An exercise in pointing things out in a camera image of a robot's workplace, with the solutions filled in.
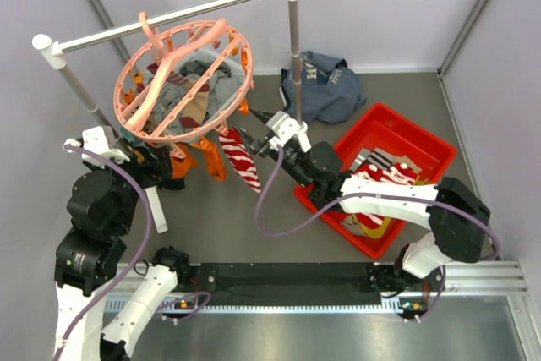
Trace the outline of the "orange sock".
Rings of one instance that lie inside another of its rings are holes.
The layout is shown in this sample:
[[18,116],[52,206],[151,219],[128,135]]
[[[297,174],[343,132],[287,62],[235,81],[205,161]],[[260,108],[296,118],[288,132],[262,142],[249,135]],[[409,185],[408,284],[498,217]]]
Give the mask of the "orange sock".
[[189,147],[185,144],[176,145],[170,153],[172,163],[172,179],[184,178],[193,168],[199,166]]
[[227,178],[227,170],[217,145],[204,136],[191,142],[190,145],[203,153],[207,173],[216,181],[224,182]]

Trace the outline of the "pink round clip hanger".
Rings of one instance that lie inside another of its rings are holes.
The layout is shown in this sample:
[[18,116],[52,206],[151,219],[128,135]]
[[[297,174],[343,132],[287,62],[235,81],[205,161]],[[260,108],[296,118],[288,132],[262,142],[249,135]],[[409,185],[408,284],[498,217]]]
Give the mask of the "pink round clip hanger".
[[113,108],[124,129],[152,144],[189,143],[249,112],[253,57],[245,36],[225,19],[164,32],[139,22],[147,42],[117,78]]

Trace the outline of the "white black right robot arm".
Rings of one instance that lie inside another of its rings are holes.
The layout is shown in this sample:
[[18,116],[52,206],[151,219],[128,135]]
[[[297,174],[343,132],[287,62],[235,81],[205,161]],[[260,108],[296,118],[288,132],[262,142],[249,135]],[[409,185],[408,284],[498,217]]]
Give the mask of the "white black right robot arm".
[[425,185],[368,180],[343,170],[342,159],[329,143],[311,144],[306,124],[287,112],[252,113],[268,134],[259,140],[238,128],[243,146],[253,156],[271,157],[276,170],[285,171],[300,186],[309,186],[309,199],[318,215],[330,211],[379,215],[426,229],[396,258],[392,272],[396,285],[412,290],[442,266],[485,259],[484,240],[494,236],[488,226],[490,211],[458,179],[444,177],[438,184]]

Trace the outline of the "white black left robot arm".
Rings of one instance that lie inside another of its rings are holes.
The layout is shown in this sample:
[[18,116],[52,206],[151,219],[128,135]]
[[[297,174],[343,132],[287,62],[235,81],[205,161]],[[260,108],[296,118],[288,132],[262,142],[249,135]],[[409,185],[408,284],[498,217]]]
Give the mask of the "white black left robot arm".
[[136,206],[145,208],[141,245],[147,246],[155,219],[147,187],[172,177],[166,148],[135,146],[129,153],[110,146],[92,151],[82,139],[63,148],[79,153],[88,172],[76,180],[67,203],[71,229],[56,250],[54,281],[58,313],[56,360],[129,360],[147,324],[166,296],[183,290],[193,272],[189,256],[173,247],[158,249],[135,293],[118,317],[103,323],[107,296],[129,273],[118,264],[126,251]]

